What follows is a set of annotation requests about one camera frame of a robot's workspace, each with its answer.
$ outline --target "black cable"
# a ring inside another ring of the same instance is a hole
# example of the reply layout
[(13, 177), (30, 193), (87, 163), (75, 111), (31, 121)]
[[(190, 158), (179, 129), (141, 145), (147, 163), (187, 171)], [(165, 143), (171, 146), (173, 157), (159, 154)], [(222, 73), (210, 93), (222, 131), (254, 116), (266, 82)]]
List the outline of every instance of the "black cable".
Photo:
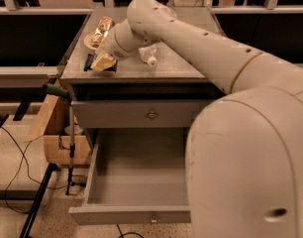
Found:
[[(3, 130), (11, 137), (11, 139), (13, 140), (13, 142), (15, 143), (15, 145), (18, 147), (18, 149), (20, 150), (20, 152), (21, 152), (21, 154), (22, 154), (21, 163), (20, 163), (20, 165), (19, 165), (19, 167), (18, 167), (18, 169), (17, 169), (17, 171), (16, 171), (14, 177), (12, 178), (12, 180), (10, 181), (10, 183), (8, 184), (8, 186), (5, 188), (4, 200), (5, 200), (6, 205), (7, 205), (10, 209), (12, 209), (13, 211), (18, 212), (18, 213), (28, 214), (27, 211), (26, 211), (26, 212), (23, 212), (23, 211), (16, 210), (15, 208), (13, 208), (13, 207), (8, 203), (8, 201), (7, 201), (7, 190), (8, 190), (8, 188), (11, 186), (11, 184), (12, 184), (12, 182), (14, 181), (14, 179), (16, 178), (16, 176), (19, 174), (20, 169), (21, 169), (21, 167), (22, 167), (23, 160), (26, 162), (28, 178), (29, 178), (30, 180), (32, 180), (32, 181), (38, 183), (38, 184), (41, 184), (40, 181), (38, 181), (38, 180), (36, 180), (36, 179), (34, 179), (34, 178), (31, 178), (31, 176), (30, 176), (30, 166), (29, 166), (28, 160), (27, 160), (27, 158), (26, 158), (26, 156), (25, 156), (28, 147), (31, 145), (31, 143), (32, 143), (33, 141), (30, 141), (30, 142), (29, 142), (29, 144), (26, 146), (26, 148), (25, 148), (25, 150), (24, 150), (24, 152), (23, 152), (23, 150), (20, 148), (19, 144), (16, 142), (16, 140), (14, 139), (14, 137), (12, 136), (12, 134), (11, 134), (8, 130), (6, 130), (4, 127), (1, 127), (1, 129), (3, 129)], [(56, 190), (56, 189), (62, 189), (62, 188), (65, 188), (65, 187), (67, 187), (67, 185), (61, 186), (61, 187), (48, 187), (48, 189)]]
[(137, 236), (139, 236), (139, 237), (141, 237), (141, 238), (144, 238), (143, 235), (141, 235), (141, 234), (139, 234), (139, 233), (137, 233), (137, 232), (128, 232), (128, 233), (123, 234), (122, 231), (121, 231), (120, 225), (119, 225), (119, 224), (116, 224), (116, 226), (118, 227), (119, 232), (120, 232), (119, 238), (123, 238), (123, 237), (125, 237), (125, 236), (127, 236), (127, 235), (130, 235), (130, 234), (134, 234), (134, 235), (137, 235)]

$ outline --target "open drawer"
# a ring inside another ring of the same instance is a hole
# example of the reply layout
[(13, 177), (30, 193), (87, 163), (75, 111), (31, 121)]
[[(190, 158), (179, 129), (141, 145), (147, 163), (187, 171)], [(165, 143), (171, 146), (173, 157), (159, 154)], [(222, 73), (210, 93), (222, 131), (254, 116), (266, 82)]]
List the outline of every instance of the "open drawer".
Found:
[(185, 128), (99, 130), (78, 224), (190, 222)]

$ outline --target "cardboard box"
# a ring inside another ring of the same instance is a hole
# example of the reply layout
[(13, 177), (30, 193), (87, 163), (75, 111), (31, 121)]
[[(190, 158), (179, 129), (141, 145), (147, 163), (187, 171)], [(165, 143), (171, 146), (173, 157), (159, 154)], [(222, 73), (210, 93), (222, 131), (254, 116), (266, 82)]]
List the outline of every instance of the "cardboard box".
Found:
[[(36, 120), (26, 136), (25, 142), (44, 138), (45, 156), (49, 163), (69, 165), (70, 163), (70, 136), (64, 128), (68, 126), (68, 103), (59, 97), (47, 95)], [(89, 165), (91, 149), (84, 135), (74, 136), (75, 165)]]

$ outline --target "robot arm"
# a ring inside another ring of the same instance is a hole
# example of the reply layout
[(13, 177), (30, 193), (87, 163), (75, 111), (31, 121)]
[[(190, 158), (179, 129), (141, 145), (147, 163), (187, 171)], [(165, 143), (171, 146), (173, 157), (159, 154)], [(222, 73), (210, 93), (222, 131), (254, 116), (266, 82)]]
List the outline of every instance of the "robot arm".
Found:
[(303, 69), (133, 0), (104, 50), (117, 60), (164, 42), (227, 95), (192, 124), (187, 188), (195, 237), (297, 238), (303, 174)]

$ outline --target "bottle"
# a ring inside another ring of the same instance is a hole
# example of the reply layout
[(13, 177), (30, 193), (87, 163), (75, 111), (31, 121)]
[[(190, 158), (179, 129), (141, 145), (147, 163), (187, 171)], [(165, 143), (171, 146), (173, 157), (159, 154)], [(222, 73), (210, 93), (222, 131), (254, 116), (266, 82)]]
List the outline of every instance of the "bottle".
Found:
[(139, 53), (143, 62), (147, 63), (150, 67), (157, 66), (157, 47), (155, 44), (139, 48)]

